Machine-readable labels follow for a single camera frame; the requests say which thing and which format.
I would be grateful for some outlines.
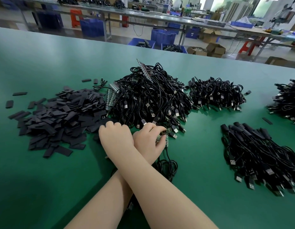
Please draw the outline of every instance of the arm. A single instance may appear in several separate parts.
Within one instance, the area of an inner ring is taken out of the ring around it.
[[[117,228],[131,196],[132,190],[117,171],[65,228]]]
[[[154,142],[153,135],[157,137],[163,130],[151,124],[145,129],[146,135],[151,135],[148,139]],[[150,227],[217,229],[191,200],[151,167],[133,146],[128,131],[125,125],[107,122],[106,128],[100,128],[100,139],[107,155],[133,190]]]

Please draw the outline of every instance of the hand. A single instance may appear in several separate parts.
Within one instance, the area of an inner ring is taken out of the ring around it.
[[[108,121],[106,127],[100,126],[99,136],[101,144],[111,160],[115,156],[121,155],[122,151],[134,148],[132,133],[127,125],[121,125],[118,122],[114,124],[112,121]]]
[[[165,148],[165,135],[161,137],[159,143],[156,145],[157,136],[165,130],[165,127],[147,123],[140,131],[135,132],[132,136],[134,146],[150,165],[156,161]]]

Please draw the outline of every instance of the white floor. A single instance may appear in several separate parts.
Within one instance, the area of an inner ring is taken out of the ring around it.
[[[26,18],[26,21],[28,23],[35,24],[35,20],[32,16],[31,11],[24,11],[24,15]],[[66,29],[73,29],[73,30],[81,30],[81,29],[74,29],[71,27],[71,18],[70,15],[61,14],[62,21],[64,24],[64,28]],[[4,8],[0,8],[0,19],[5,21],[11,21],[15,22],[17,27],[20,30],[25,30],[25,27],[23,25],[23,18],[21,16],[20,11],[12,11],[7,10]],[[112,35],[122,36],[122,37],[128,37],[128,38],[143,38],[143,39],[150,39],[151,36],[152,27],[147,26],[132,26],[129,25],[128,28],[124,27],[111,27]],[[179,42],[181,33],[179,33],[175,38],[175,43]],[[236,42],[232,41],[230,39],[219,39],[219,44],[224,46],[226,48],[226,54],[223,57],[228,57],[229,59],[239,59],[240,57],[245,57],[245,53],[238,54],[238,51],[243,46],[243,42]],[[192,39],[192,38],[185,38],[184,46],[199,46],[205,48],[207,46],[207,43],[202,42],[199,39]],[[256,47],[252,53],[252,56],[256,55],[259,52],[259,49]],[[286,47],[273,47],[267,45],[266,49],[263,50],[263,52],[260,55],[260,59],[257,60],[257,62],[265,62],[266,59],[269,56],[276,56],[285,58],[287,60],[295,61],[295,51],[291,50],[290,48]]]

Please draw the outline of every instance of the green table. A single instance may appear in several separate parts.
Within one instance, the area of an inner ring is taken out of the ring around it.
[[[169,141],[169,155],[178,162],[173,180],[186,196],[221,229],[295,228],[295,195],[274,196],[266,187],[247,189],[233,179],[223,157],[221,124],[246,122],[267,128],[273,140],[295,150],[295,126],[269,115],[266,104],[277,94],[274,83],[295,79],[295,69],[243,61],[165,52],[115,43],[67,38],[0,28],[0,228],[63,228],[109,179],[113,164],[92,137],[85,150],[70,157],[28,151],[29,137],[18,136],[8,115],[26,110],[30,101],[52,98],[68,85],[91,88],[82,79],[102,77],[109,83],[130,74],[136,61],[160,62],[173,77],[188,83],[221,77],[252,93],[243,112],[193,111],[187,132]],[[28,92],[12,96],[13,92]],[[5,102],[14,107],[5,109]],[[268,125],[262,117],[274,124]],[[148,228],[142,212],[128,211],[119,228]]]

